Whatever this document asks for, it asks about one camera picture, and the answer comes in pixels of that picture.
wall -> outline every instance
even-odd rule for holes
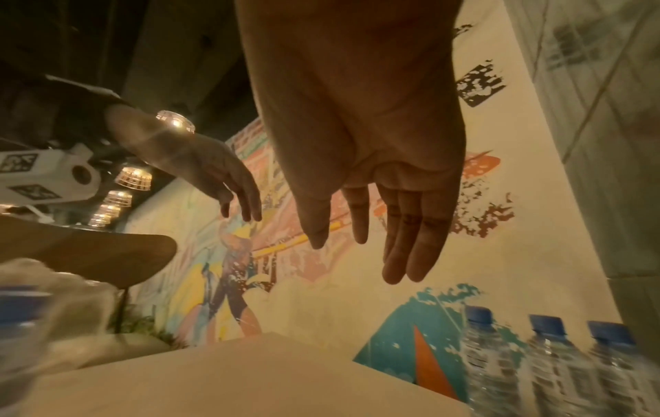
[[[660,1],[506,3],[621,316],[660,361]]]
[[[619,319],[538,104],[504,5],[468,1],[457,24],[457,90],[467,125],[463,189],[451,236],[429,276],[381,278],[385,208],[372,192],[369,241],[351,237],[336,195],[330,239],[314,251],[257,120],[233,140],[262,192],[264,221],[231,219],[175,181],[126,230],[172,236],[179,253],[133,299],[191,344],[274,331],[465,399],[463,306],[493,309],[520,359],[527,315],[560,315],[574,342],[585,321]]]

hand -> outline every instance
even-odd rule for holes
[[[342,190],[359,243],[388,207],[383,277],[424,279],[447,238],[465,128],[451,62],[460,0],[238,0],[252,88],[314,248]]]
[[[168,126],[120,104],[110,106],[105,118],[110,133],[122,146],[218,200],[223,216],[229,217],[234,192],[243,220],[261,221],[261,198],[254,177],[223,142]]]

painted wall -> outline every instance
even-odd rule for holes
[[[133,290],[143,313],[194,345],[274,331],[462,400],[465,304],[493,309],[518,361],[530,313],[563,317],[583,348],[586,320],[618,320],[504,6],[468,0],[456,27],[468,154],[452,234],[422,283],[383,282],[375,190],[365,245],[353,242],[336,195],[330,239],[312,250],[257,120],[232,145],[259,184],[263,222],[244,223],[235,206],[222,219],[183,181],[129,219],[127,232],[179,243],[174,261]]]

white tabletop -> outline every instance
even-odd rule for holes
[[[445,416],[459,401],[274,333],[41,378],[25,416]]]

ceiling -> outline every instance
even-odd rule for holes
[[[256,117],[232,0],[5,0],[0,58],[40,74],[105,87],[155,115],[183,113],[196,132],[225,141]],[[9,150],[0,142],[0,150]],[[40,206],[58,224],[86,224],[127,162],[97,159],[102,175],[88,201]],[[172,181],[151,168],[152,189]],[[17,213],[26,209],[13,209]]]

